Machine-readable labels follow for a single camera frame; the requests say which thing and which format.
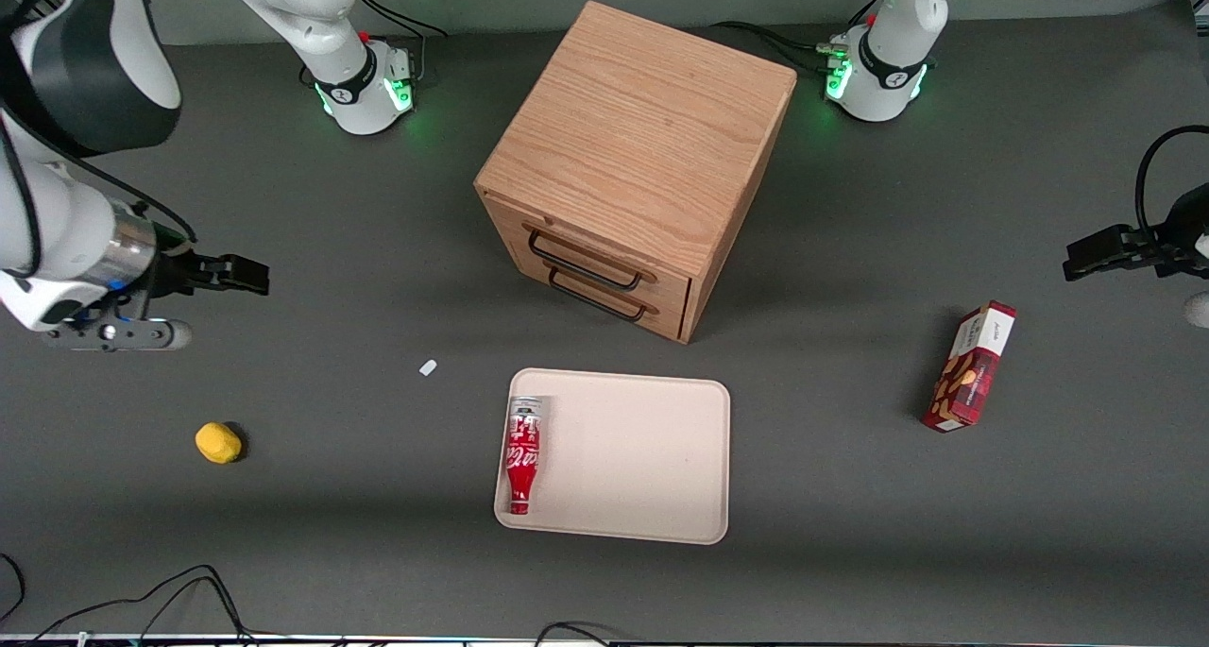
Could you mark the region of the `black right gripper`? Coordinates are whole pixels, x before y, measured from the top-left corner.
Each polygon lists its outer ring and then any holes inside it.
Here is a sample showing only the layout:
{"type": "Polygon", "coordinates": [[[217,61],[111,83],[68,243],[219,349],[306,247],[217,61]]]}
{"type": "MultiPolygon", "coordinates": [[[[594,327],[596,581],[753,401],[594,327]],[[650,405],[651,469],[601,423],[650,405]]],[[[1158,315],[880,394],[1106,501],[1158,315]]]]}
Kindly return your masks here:
{"type": "Polygon", "coordinates": [[[156,239],[156,255],[144,276],[147,297],[192,296],[197,290],[268,296],[268,265],[235,254],[203,258],[187,239],[156,239]]]}

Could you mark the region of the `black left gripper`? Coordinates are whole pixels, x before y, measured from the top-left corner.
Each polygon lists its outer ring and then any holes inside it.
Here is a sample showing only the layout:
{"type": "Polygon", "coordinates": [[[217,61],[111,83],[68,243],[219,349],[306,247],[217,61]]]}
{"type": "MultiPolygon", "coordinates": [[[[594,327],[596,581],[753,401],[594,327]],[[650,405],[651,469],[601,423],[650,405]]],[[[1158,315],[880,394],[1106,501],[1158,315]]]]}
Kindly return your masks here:
{"type": "MultiPolygon", "coordinates": [[[[1161,254],[1155,264],[1156,277],[1187,275],[1208,281],[1207,250],[1198,242],[1208,233],[1208,183],[1182,193],[1167,213],[1165,221],[1149,226],[1161,254]]],[[[1084,241],[1066,247],[1064,281],[1084,278],[1109,271],[1144,268],[1149,262],[1149,239],[1130,225],[1115,224],[1084,241]]]]}

